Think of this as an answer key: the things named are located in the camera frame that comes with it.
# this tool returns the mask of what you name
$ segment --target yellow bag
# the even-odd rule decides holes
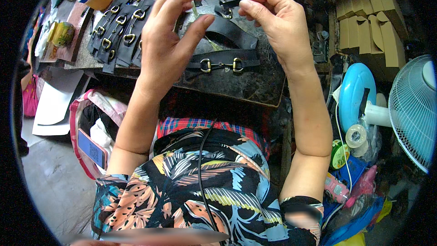
[[[334,246],[366,246],[366,242],[364,241],[364,233],[359,232],[353,237],[343,240]]]

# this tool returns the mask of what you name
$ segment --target pink cloth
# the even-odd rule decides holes
[[[36,95],[36,82],[38,80],[37,75],[33,75],[23,93],[23,114],[26,117],[34,117],[36,114],[36,108],[38,107],[38,96]]]

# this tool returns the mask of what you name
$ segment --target black cable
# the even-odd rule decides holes
[[[212,228],[214,229],[214,231],[218,232],[219,230],[217,229],[217,225],[216,222],[214,220],[214,218],[212,217],[211,214],[211,210],[209,209],[209,205],[208,202],[206,201],[205,198],[205,192],[203,190],[203,184],[202,184],[202,149],[203,149],[203,145],[205,144],[206,138],[208,138],[208,135],[210,134],[211,130],[214,128],[214,125],[216,124],[217,118],[214,120],[214,122],[212,123],[211,127],[208,129],[208,132],[206,132],[205,137],[203,137],[202,143],[200,144],[200,148],[199,148],[199,164],[198,164],[198,178],[199,178],[199,187],[200,187],[200,193],[202,195],[202,199],[203,199],[203,203],[205,203],[205,208],[206,208],[206,212],[208,213],[209,219],[211,220],[211,224],[212,224]]]

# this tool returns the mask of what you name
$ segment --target woman's right hand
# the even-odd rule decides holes
[[[303,7],[294,0],[242,0],[238,13],[262,26],[288,79],[314,71]]]

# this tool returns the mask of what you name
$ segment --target woman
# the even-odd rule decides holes
[[[96,181],[94,238],[133,228],[216,228],[229,235],[226,245],[317,245],[320,223],[299,221],[307,220],[306,211],[311,210],[299,207],[313,208],[309,214],[315,210],[317,219],[323,216],[332,130],[305,13],[293,0],[243,0],[239,10],[263,27],[288,79],[297,150],[281,192],[270,184],[258,135],[225,122],[211,130],[210,120],[191,121],[183,129],[171,125],[173,129],[155,142],[155,156],[148,161],[160,100],[214,20],[213,15],[201,16],[179,40],[174,24],[192,1],[156,0],[144,26],[141,74],[107,175]],[[198,182],[200,149],[203,193]]]

